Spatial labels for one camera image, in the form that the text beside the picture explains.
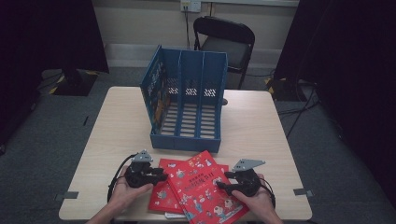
wall socket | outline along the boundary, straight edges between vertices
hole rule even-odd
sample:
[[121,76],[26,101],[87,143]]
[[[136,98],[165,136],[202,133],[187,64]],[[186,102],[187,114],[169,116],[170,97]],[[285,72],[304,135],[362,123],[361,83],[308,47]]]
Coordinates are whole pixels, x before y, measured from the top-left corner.
[[201,1],[180,0],[180,11],[201,12]]

red book cover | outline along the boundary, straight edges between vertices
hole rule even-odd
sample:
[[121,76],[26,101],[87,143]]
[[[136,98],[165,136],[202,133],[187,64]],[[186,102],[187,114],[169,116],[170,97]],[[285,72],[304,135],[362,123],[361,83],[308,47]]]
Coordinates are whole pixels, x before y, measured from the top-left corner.
[[[167,174],[167,170],[172,169],[181,162],[183,161],[160,159],[159,168],[163,168],[163,171]],[[220,165],[220,169],[224,173],[228,171],[228,165]],[[167,181],[158,182],[152,189],[148,209],[183,214],[183,209]]]
[[208,151],[170,167],[166,173],[191,224],[233,223],[248,211],[234,196],[218,188],[217,181],[230,181]]

white wall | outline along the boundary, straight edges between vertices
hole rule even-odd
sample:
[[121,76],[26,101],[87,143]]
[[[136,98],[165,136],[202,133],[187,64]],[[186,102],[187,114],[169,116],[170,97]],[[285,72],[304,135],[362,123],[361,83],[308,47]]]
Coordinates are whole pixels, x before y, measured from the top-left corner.
[[[146,66],[160,44],[165,48],[187,48],[186,19],[177,0],[93,0],[93,5],[110,66]],[[211,12],[216,17],[242,22],[254,32],[251,67],[275,67],[295,9],[202,3],[201,13],[188,14],[190,46],[193,49],[193,21]]]

file organizer compartment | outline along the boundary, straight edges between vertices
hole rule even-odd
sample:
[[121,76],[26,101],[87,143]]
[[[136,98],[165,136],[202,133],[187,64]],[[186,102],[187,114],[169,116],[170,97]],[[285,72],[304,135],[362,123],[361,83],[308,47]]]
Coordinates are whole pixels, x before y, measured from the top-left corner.
[[154,148],[218,152],[227,55],[155,51],[140,88]]

hand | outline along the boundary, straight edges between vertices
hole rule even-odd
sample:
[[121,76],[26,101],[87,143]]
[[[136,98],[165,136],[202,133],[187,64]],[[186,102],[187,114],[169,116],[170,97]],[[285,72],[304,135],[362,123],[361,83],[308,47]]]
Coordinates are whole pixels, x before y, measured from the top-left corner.
[[[257,175],[260,179],[264,179],[262,174]],[[265,188],[259,188],[253,197],[248,197],[238,190],[233,190],[232,195],[242,203],[245,203],[250,211],[266,224],[283,223],[272,205],[270,193]]]
[[119,215],[125,208],[131,205],[141,194],[153,188],[152,184],[144,185],[138,189],[129,187],[125,175],[128,166],[122,167],[119,179],[111,195],[110,201],[87,223],[108,223],[113,217]]

